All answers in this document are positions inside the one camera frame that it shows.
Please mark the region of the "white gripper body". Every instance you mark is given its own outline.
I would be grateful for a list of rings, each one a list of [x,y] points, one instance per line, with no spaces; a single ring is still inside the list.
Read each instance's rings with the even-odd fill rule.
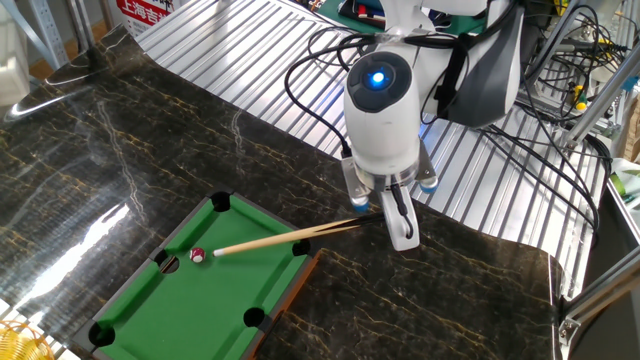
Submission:
[[[396,251],[414,249],[420,245],[418,221],[408,189],[392,185],[379,193],[389,236]]]

